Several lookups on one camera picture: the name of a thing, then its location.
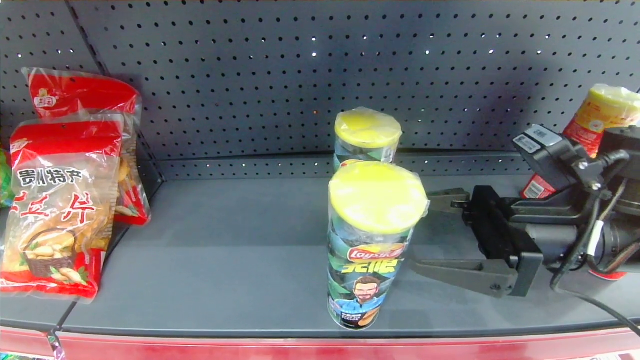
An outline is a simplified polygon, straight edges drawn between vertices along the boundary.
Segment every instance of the pegboard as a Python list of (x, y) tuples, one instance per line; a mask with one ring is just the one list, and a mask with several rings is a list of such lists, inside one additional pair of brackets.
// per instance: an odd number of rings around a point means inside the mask
[(90, 50), (63, 1), (0, 5), (0, 141), (36, 119), (22, 67), (98, 73)]
[[(531, 174), (531, 168), (515, 152), (457, 152), (431, 156), (402, 154), (395, 163), (420, 176)], [(159, 166), (167, 180), (331, 177), (335, 172), (333, 158), (327, 156), (165, 160), (160, 161)]]
[(145, 98), (160, 160), (330, 151), (368, 106), (409, 149), (511, 150), (561, 131), (595, 83), (640, 84), (631, 1), (71, 3), (110, 73)]

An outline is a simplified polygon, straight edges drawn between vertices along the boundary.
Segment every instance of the potato chip canister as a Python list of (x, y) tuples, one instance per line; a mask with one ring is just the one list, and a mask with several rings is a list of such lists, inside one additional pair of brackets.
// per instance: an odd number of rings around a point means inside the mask
[(389, 163), (340, 167), (329, 183), (328, 309), (352, 330), (373, 324), (429, 200), (417, 174)]
[(402, 129), (393, 116), (360, 107), (338, 114), (335, 135), (333, 167), (337, 170), (358, 160), (393, 162)]

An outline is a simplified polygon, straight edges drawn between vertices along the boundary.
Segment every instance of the lay's logo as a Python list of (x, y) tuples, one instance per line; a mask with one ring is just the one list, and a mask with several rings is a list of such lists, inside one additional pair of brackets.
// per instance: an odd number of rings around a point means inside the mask
[(404, 244), (369, 244), (352, 247), (347, 258), (350, 261), (372, 261), (394, 259), (404, 251)]

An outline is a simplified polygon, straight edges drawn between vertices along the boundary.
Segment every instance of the lay's chip can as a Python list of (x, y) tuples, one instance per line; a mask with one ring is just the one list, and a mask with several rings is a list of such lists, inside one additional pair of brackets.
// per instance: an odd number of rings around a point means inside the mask
[(380, 162), (341, 167), (329, 198), (329, 313), (347, 329), (366, 329), (378, 317), (429, 201), (417, 175)]

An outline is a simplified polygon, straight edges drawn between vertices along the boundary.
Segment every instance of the cartoon man illustration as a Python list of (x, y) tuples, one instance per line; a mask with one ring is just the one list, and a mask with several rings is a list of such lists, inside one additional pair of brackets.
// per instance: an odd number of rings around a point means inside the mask
[(353, 300), (337, 299), (335, 303), (340, 306), (343, 313), (361, 314), (366, 313), (380, 306), (385, 300), (384, 294), (380, 297), (375, 295), (380, 290), (380, 280), (373, 276), (363, 276), (358, 278), (353, 284)]

